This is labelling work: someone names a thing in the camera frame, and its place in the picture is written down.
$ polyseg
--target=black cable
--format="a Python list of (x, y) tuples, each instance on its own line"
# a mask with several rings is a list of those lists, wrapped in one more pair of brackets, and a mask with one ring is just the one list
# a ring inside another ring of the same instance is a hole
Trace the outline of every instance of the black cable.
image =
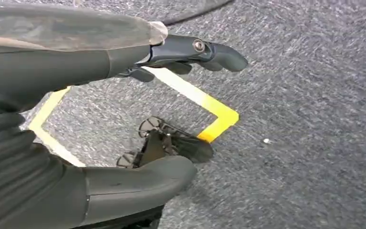
[(218, 10), (218, 9), (220, 9), (222, 7), (225, 7), (225, 6), (227, 6), (231, 3), (234, 3), (234, 2), (235, 2), (235, 0), (228, 0), (228, 1), (216, 4), (214, 6), (211, 6), (209, 8), (204, 8), (203, 10), (201, 10), (199, 12), (185, 14), (185, 15), (182, 15), (182, 16), (177, 17), (177, 18), (166, 19), (166, 20), (162, 21), (162, 23), (165, 26), (172, 26), (172, 25), (180, 24), (180, 23), (183, 23), (183, 22), (186, 22), (186, 21), (191, 21), (193, 19), (204, 16), (208, 13), (211, 13), (215, 10)]

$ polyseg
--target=robotic arm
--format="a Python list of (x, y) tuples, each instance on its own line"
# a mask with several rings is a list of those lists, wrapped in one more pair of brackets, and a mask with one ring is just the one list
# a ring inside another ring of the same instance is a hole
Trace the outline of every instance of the robotic arm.
[(133, 77), (143, 82), (154, 76), (147, 67), (166, 67), (177, 74), (197, 63), (210, 71), (238, 72), (247, 60), (234, 49), (195, 37), (169, 35), (161, 45), (131, 48), (56, 52), (0, 46), (0, 104), (23, 112), (48, 92), (111, 77)]
[(32, 143), (35, 135), (20, 131), (18, 113), (70, 85), (110, 77), (148, 82), (154, 76), (143, 66), (188, 73), (193, 63), (211, 71), (247, 66), (232, 48), (175, 35), (156, 46), (107, 51), (0, 47), (0, 228), (68, 229), (109, 220), (125, 225), (159, 213), (196, 174), (190, 160), (156, 155), (163, 150), (149, 140), (145, 148), (155, 157), (140, 168), (77, 168)]

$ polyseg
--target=small wheel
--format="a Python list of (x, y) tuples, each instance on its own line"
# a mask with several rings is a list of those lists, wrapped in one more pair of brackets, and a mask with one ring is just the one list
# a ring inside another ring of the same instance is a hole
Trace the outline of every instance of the small wheel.
[(145, 138), (151, 130), (160, 130), (162, 122), (163, 120), (157, 117), (147, 118), (141, 123), (138, 134), (140, 137)]
[(132, 168), (134, 166), (134, 159), (137, 156), (135, 152), (128, 152), (117, 159), (116, 165), (121, 168)]

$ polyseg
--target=yellow tape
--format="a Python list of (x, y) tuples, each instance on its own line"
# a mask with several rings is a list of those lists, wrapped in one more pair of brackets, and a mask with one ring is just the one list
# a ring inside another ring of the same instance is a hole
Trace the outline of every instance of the yellow tape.
[(218, 100), (206, 95), (202, 107), (216, 115), (218, 118), (197, 137), (207, 142), (214, 141), (225, 130), (233, 126), (239, 120), (239, 114)]
[(199, 104), (218, 118), (197, 137), (212, 142), (239, 120), (239, 114), (166, 68), (145, 68), (156, 78)]
[(35, 115), (34, 119), (30, 122), (29, 129), (34, 130), (40, 128), (51, 112), (58, 105), (64, 95), (70, 90), (71, 87), (67, 87), (64, 90), (54, 92), (50, 95), (39, 112)]

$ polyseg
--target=metal bolt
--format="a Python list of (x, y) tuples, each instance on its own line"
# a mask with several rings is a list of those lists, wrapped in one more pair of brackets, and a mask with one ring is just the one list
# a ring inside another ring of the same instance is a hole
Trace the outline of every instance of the metal bolt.
[(202, 40), (196, 39), (193, 42), (193, 47), (196, 52), (204, 52), (205, 50), (205, 44)]

